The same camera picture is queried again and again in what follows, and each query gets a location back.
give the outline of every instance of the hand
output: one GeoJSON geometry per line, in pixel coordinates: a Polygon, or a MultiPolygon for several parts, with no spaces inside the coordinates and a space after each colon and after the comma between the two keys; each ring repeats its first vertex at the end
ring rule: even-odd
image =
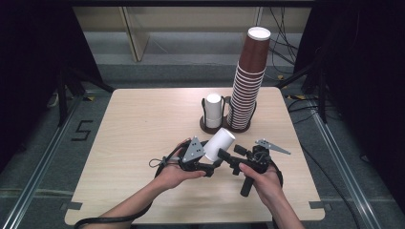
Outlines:
{"type": "MultiPolygon", "coordinates": [[[[187,138],[185,141],[178,144],[181,145],[190,138],[187,138]]],[[[178,156],[181,149],[178,149],[173,156],[178,156]]],[[[169,160],[170,163],[177,163],[174,160],[169,160]]],[[[173,189],[179,186],[183,181],[191,178],[198,178],[205,176],[204,171],[193,171],[187,172],[184,171],[178,164],[168,164],[166,167],[161,171],[161,173],[155,178],[161,182],[161,185],[164,189],[173,189]]]]}
{"type": "Polygon", "coordinates": [[[239,168],[244,172],[245,176],[252,177],[255,180],[253,185],[256,188],[262,203],[267,206],[267,208],[275,198],[279,198],[280,195],[283,194],[280,180],[277,177],[276,169],[273,166],[268,166],[267,171],[263,174],[257,173],[243,163],[239,164],[239,168]]]}

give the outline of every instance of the table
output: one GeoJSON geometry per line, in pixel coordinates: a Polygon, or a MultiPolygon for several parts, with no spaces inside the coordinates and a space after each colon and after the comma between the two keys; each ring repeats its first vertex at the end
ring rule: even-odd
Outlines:
{"type": "MultiPolygon", "coordinates": [[[[232,95],[232,88],[119,89],[110,100],[92,150],[77,184],[65,221],[97,217],[146,185],[156,172],[153,158],[167,156],[177,143],[190,136],[200,141],[212,135],[200,128],[201,101],[210,93],[232,95]]],[[[318,202],[308,164],[277,88],[261,88],[250,128],[234,134],[234,144],[247,149],[265,138],[291,152],[270,152],[284,175],[284,191],[301,220],[320,220],[324,209],[318,202]]],[[[187,180],[157,197],[147,214],[136,223],[210,223],[270,221],[271,215],[254,188],[248,198],[240,195],[245,177],[233,176],[226,163],[213,177],[187,180]]]]}

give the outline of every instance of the gray floor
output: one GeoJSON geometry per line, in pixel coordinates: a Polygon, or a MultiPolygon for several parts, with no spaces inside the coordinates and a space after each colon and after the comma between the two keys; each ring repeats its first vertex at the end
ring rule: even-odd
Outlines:
{"type": "MultiPolygon", "coordinates": [[[[104,81],[117,88],[231,87],[243,38],[243,35],[238,33],[154,33],[142,61],[135,63],[124,33],[90,32],[86,36],[104,81]]],[[[289,41],[298,47],[300,34],[289,34],[288,37],[291,37],[289,41]]],[[[288,55],[286,50],[278,51],[288,55]]],[[[292,66],[280,58],[275,58],[273,64],[271,54],[267,60],[263,86],[275,85],[279,75],[288,77],[288,72],[292,71],[292,66]]],[[[288,85],[282,93],[285,96],[301,94],[299,89],[303,80],[304,78],[288,85]]],[[[86,88],[89,92],[96,90],[92,85],[86,85],[86,88]]],[[[72,228],[64,223],[64,204],[68,203],[73,195],[110,99],[109,94],[100,91],[91,96],[92,99],[84,99],[78,104],[18,228],[72,228]],[[92,120],[83,124],[83,127],[91,132],[85,141],[72,141],[73,138],[84,137],[83,133],[76,132],[82,120],[92,120]]],[[[286,98],[285,101],[288,106],[296,100],[286,98]]],[[[306,100],[299,101],[291,109],[308,105],[306,100]]],[[[328,127],[372,206],[381,228],[405,228],[405,217],[378,173],[370,164],[359,158],[361,149],[348,131],[345,120],[330,101],[328,105],[328,127]]],[[[359,214],[349,188],[332,159],[330,149],[320,134],[314,119],[316,114],[312,112],[313,110],[304,109],[290,113],[299,140],[347,199],[359,220],[360,228],[367,228],[367,223],[359,214]]],[[[0,175],[2,225],[47,150],[57,122],[57,107],[50,108],[43,114],[41,122],[32,132],[32,137],[27,140],[27,150],[16,154],[0,175]]],[[[312,158],[307,156],[307,161],[326,209],[326,217],[323,220],[304,222],[307,228],[355,228],[352,214],[336,189],[312,158]]],[[[224,228],[223,225],[210,227],[224,228]]]]}

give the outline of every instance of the white paper cup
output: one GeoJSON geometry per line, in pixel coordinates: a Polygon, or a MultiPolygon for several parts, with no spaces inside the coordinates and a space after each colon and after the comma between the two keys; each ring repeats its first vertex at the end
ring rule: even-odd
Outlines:
{"type": "Polygon", "coordinates": [[[227,129],[221,128],[211,139],[204,145],[205,157],[211,161],[218,160],[220,149],[227,151],[235,140],[235,136],[227,129]]]}
{"type": "Polygon", "coordinates": [[[208,128],[217,128],[221,125],[221,118],[223,117],[223,108],[222,108],[222,99],[219,94],[209,94],[206,97],[205,115],[206,115],[205,120],[207,120],[205,125],[208,128]]]}

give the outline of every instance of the black handle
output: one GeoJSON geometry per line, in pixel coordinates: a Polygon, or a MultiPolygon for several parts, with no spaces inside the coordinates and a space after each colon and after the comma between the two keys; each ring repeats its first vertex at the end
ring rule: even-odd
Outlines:
{"type": "Polygon", "coordinates": [[[254,179],[252,177],[246,177],[244,181],[244,186],[242,186],[241,195],[242,197],[247,198],[250,193],[250,189],[252,188],[254,179]]]}

